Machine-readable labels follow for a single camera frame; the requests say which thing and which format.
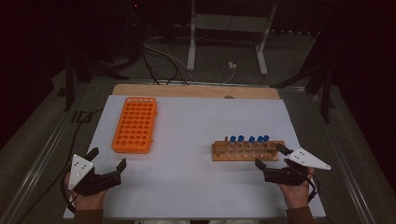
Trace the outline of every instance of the sleeve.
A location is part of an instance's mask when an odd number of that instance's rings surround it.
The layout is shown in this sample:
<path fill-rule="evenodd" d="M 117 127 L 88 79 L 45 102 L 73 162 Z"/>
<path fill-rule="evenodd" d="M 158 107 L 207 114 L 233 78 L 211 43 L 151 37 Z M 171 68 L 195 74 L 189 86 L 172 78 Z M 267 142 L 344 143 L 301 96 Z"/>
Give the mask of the sleeve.
<path fill-rule="evenodd" d="M 291 208 L 286 210 L 286 214 L 288 216 L 288 224 L 315 223 L 309 207 Z"/>
<path fill-rule="evenodd" d="M 101 210 L 80 210 L 76 211 L 74 224 L 102 224 L 103 223 L 103 209 Z"/>

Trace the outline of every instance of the white table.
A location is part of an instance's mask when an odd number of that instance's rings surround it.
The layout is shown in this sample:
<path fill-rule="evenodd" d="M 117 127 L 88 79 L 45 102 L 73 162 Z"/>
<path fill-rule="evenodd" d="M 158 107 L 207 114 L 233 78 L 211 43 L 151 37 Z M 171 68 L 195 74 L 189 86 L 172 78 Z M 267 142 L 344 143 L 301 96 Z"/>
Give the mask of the white table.
<path fill-rule="evenodd" d="M 264 182 L 250 161 L 211 159 L 211 144 L 224 136 L 268 134 L 297 148 L 298 139 L 282 100 L 156 97 L 158 115 L 149 154 L 118 154 L 111 142 L 126 96 L 109 96 L 90 148 L 97 174 L 126 158 L 122 184 L 106 196 L 105 217 L 122 219 L 263 219 L 284 217 L 277 185 Z M 284 156 L 267 165 L 282 168 Z M 319 196 L 310 203 L 325 217 Z M 73 217 L 68 210 L 65 218 Z"/>

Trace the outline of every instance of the hand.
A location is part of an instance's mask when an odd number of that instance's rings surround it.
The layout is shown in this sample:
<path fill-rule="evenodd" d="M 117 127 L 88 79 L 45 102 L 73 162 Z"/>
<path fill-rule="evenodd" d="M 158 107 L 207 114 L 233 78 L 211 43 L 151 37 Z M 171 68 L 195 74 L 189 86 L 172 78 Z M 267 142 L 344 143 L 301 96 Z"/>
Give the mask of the hand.
<path fill-rule="evenodd" d="M 64 177 L 64 184 L 66 187 L 69 184 L 70 173 L 68 173 Z M 74 200 L 74 205 L 76 207 L 76 211 L 78 210 L 101 210 L 103 209 L 103 203 L 105 201 L 105 196 L 107 190 L 100 191 L 97 194 L 82 196 L 75 193 L 73 190 L 70 191 Z"/>
<path fill-rule="evenodd" d="M 308 179 L 312 178 L 314 168 L 308 167 Z M 299 208 L 308 206 L 308 194 L 309 194 L 309 183 L 304 181 L 300 186 L 288 186 L 277 184 L 283 193 L 285 198 L 286 206 L 288 208 Z"/>

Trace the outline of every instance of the blue cap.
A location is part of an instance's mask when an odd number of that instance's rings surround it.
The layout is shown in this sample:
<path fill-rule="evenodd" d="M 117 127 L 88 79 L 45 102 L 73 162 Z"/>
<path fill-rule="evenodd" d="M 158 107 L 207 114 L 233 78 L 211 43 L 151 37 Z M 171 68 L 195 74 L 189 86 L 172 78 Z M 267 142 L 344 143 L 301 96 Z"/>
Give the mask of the blue cap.
<path fill-rule="evenodd" d="M 255 138 L 254 138 L 253 136 L 250 136 L 249 139 L 248 139 L 248 142 L 249 142 L 249 143 L 253 143 L 254 140 L 255 140 Z"/>
<path fill-rule="evenodd" d="M 238 142 L 243 142 L 245 140 L 244 135 L 239 135 L 238 136 Z"/>
<path fill-rule="evenodd" d="M 270 139 L 270 137 L 269 137 L 268 135 L 265 135 L 265 136 L 262 138 L 262 141 L 268 142 L 269 139 Z"/>

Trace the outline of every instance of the metal stand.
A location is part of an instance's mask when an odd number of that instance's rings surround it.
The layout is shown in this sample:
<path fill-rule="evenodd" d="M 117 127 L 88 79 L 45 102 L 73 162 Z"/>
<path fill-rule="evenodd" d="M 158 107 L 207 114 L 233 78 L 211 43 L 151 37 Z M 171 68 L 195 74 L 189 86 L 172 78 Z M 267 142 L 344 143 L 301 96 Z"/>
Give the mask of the metal stand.
<path fill-rule="evenodd" d="M 226 15 L 209 15 L 195 12 L 195 0 L 191 0 L 191 36 L 189 59 L 187 69 L 194 70 L 195 62 L 195 29 L 262 32 L 262 42 L 255 47 L 260 73 L 267 75 L 268 70 L 262 54 L 268 35 L 271 30 L 272 21 L 276 12 L 277 4 L 272 4 L 270 14 L 267 18 L 262 17 L 241 17 Z"/>
<path fill-rule="evenodd" d="M 68 111 L 71 105 L 74 102 L 74 72 L 76 72 L 78 79 L 82 82 L 90 82 L 92 75 L 90 69 L 87 67 L 87 64 L 90 66 L 103 71 L 106 75 L 110 77 L 114 77 L 115 79 L 126 80 L 128 77 L 123 77 L 113 70 L 105 67 L 101 63 L 92 59 L 90 56 L 74 50 L 72 47 L 68 48 L 68 51 L 65 54 L 65 74 L 66 74 L 66 88 L 65 88 L 65 97 L 66 97 L 66 106 L 64 111 Z"/>

